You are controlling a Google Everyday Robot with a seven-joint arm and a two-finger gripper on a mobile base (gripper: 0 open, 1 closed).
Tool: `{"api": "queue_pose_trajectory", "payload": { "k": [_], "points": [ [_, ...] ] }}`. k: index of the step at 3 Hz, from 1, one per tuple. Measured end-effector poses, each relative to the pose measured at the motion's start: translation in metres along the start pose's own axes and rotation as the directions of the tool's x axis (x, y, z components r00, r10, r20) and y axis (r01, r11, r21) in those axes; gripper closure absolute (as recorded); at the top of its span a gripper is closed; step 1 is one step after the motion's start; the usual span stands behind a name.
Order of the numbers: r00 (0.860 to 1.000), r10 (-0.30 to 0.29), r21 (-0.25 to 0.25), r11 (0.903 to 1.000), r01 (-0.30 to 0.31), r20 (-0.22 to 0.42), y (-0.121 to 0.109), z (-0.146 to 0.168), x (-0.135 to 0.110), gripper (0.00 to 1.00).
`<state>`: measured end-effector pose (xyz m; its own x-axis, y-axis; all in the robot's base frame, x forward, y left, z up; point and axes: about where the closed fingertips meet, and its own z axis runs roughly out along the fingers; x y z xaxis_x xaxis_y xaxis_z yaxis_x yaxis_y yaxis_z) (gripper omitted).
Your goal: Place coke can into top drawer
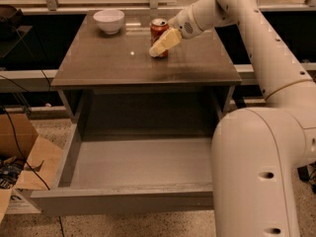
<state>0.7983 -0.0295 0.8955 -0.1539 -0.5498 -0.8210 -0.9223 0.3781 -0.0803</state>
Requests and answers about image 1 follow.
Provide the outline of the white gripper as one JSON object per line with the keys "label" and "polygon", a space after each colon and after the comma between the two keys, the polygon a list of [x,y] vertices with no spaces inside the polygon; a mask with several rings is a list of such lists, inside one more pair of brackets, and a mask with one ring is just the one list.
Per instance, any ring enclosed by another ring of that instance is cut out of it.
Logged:
{"label": "white gripper", "polygon": [[202,29],[198,25],[195,6],[181,10],[168,23],[171,29],[165,31],[149,49],[152,57],[164,57],[169,49],[181,42],[182,37],[188,40],[202,33]]}

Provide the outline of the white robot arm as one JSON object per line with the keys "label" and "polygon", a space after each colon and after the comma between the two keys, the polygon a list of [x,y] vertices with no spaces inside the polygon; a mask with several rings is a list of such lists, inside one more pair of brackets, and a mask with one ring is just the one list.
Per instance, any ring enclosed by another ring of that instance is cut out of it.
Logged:
{"label": "white robot arm", "polygon": [[157,56],[212,27],[237,26],[266,101],[226,115],[211,141],[217,237],[300,237],[291,171],[312,163],[316,83],[257,0],[199,0],[170,21]]}

